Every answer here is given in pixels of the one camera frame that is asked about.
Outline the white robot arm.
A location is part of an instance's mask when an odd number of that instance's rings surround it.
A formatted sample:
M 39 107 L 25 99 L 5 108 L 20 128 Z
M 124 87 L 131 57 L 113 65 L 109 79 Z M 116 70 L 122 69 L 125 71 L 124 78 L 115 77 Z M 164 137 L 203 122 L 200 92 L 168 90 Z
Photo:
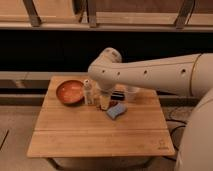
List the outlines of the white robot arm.
M 124 84 L 197 98 L 174 171 L 213 171 L 213 53 L 124 63 L 116 49 L 106 48 L 88 75 L 103 92 Z

